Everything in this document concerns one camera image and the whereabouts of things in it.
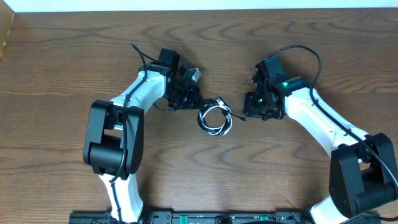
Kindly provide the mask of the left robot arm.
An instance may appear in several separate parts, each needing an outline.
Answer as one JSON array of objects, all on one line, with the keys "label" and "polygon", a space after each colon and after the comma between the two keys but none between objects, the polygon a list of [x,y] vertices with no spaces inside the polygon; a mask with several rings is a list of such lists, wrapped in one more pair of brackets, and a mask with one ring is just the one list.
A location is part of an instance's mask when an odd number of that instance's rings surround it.
[{"label": "left robot arm", "polygon": [[176,51],[162,49],[158,59],[142,63],[136,80],[119,96],[91,105],[83,161],[106,187],[113,222],[143,220],[136,172],[143,156],[146,113],[159,98],[167,99],[172,110],[194,109],[200,76]]}]

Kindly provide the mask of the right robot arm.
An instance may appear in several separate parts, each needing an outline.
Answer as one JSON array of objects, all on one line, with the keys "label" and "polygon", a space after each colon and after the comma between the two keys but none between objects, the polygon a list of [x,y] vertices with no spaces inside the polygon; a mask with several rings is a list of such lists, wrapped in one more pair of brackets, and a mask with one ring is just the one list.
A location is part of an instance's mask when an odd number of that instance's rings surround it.
[{"label": "right robot arm", "polygon": [[330,157],[329,196],[309,210],[313,223],[381,223],[372,212],[397,200],[397,162],[392,141],[370,135],[328,106],[303,77],[290,78],[278,57],[256,64],[255,91],[245,94],[248,117],[302,125]]}]

